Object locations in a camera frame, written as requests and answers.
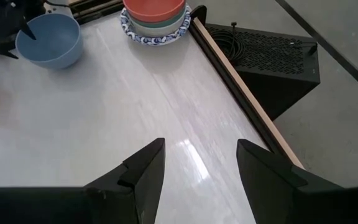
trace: blue bowl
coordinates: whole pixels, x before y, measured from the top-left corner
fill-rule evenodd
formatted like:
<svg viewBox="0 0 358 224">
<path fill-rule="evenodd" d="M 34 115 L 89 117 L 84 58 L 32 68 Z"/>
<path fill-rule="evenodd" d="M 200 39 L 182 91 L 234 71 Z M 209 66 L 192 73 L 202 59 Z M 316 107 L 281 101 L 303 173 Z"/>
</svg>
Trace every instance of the blue bowl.
<svg viewBox="0 0 358 224">
<path fill-rule="evenodd" d="M 16 49 L 27 60 L 43 68 L 61 69 L 76 62 L 84 49 L 80 25 L 63 14 L 44 14 L 28 23 L 37 40 L 20 31 Z"/>
</svg>

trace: blue and white plate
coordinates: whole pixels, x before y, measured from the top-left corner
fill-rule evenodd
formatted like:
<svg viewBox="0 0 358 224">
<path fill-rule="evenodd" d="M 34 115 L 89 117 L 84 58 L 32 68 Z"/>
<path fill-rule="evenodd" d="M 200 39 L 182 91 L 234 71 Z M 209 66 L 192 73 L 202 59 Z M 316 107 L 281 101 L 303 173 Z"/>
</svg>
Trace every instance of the blue and white plate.
<svg viewBox="0 0 358 224">
<path fill-rule="evenodd" d="M 170 44 L 180 37 L 183 37 L 186 34 L 187 29 L 190 26 L 190 6 L 186 4 L 186 14 L 185 20 L 178 30 L 173 32 L 172 34 L 168 34 L 163 37 L 143 37 L 135 33 L 135 29 L 131 24 L 131 20 L 129 19 L 127 9 L 124 8 L 121 11 L 121 27 L 126 33 L 128 37 L 130 37 L 133 41 L 138 42 L 140 44 L 151 45 L 151 46 L 161 46 L 165 44 Z"/>
</svg>

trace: green bowl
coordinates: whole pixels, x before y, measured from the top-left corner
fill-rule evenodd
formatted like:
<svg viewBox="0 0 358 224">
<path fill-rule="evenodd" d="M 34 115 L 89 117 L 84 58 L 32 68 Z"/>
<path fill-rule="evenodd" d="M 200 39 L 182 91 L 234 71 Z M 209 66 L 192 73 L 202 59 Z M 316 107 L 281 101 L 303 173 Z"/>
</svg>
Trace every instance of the green bowl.
<svg viewBox="0 0 358 224">
<path fill-rule="evenodd" d="M 129 18 L 132 21 L 134 21 L 137 24 L 144 26 L 144 27 L 161 28 L 161 27 L 170 26 L 171 24 L 175 23 L 177 20 L 179 20 L 182 17 L 182 15 L 184 15 L 185 12 L 186 12 L 186 4 L 185 4 L 185 7 L 183 7 L 183 9 L 177 15 L 175 15 L 171 19 L 168 19 L 168 20 L 162 21 L 162 22 L 142 22 L 142 21 L 139 21 L 139 20 L 133 18 L 130 14 L 129 14 Z"/>
</svg>

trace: stacked bowls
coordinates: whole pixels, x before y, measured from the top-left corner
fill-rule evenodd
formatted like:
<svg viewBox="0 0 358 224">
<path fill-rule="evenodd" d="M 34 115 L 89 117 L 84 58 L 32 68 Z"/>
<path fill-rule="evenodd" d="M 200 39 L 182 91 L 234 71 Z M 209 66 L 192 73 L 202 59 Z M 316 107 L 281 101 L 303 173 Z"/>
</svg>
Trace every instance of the stacked bowls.
<svg viewBox="0 0 358 224">
<path fill-rule="evenodd" d="M 185 0 L 124 0 L 137 34 L 163 37 L 174 33 L 185 19 Z"/>
</svg>

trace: wooden edge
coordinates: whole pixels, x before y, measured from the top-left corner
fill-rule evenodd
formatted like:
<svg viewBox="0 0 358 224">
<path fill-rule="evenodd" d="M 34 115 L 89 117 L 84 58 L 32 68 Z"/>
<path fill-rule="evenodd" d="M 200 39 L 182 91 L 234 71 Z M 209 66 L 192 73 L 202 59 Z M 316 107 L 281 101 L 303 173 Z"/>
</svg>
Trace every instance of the wooden edge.
<svg viewBox="0 0 358 224">
<path fill-rule="evenodd" d="M 299 161 L 295 153 L 292 151 L 288 143 L 284 140 L 283 136 L 280 134 L 276 126 L 273 124 L 273 121 L 267 116 L 265 110 L 261 107 L 259 102 L 256 100 L 254 95 L 251 93 L 251 91 L 248 89 L 247 85 L 242 81 L 239 74 L 236 72 L 234 67 L 230 64 L 229 60 L 226 58 L 226 56 L 223 54 L 222 50 L 218 47 L 218 45 L 215 43 L 215 41 L 212 39 L 208 31 L 205 29 L 204 25 L 200 22 L 198 18 L 195 18 L 193 20 L 195 26 L 200 30 L 202 35 L 205 37 L 205 39 L 208 41 L 208 44 L 214 49 L 220 60 L 223 62 L 223 64 L 226 66 L 226 68 L 229 70 L 231 76 L 236 81 L 238 86 L 241 88 L 242 92 L 245 94 L 246 97 L 248 97 L 249 101 L 252 103 L 252 106 L 256 109 L 260 117 L 263 119 L 264 123 L 267 125 L 269 130 L 272 132 L 274 137 L 277 139 L 281 147 L 284 149 L 287 156 L 290 158 L 292 163 L 294 165 L 301 167 L 302 169 L 305 169 L 302 165 L 302 163 Z"/>
</svg>

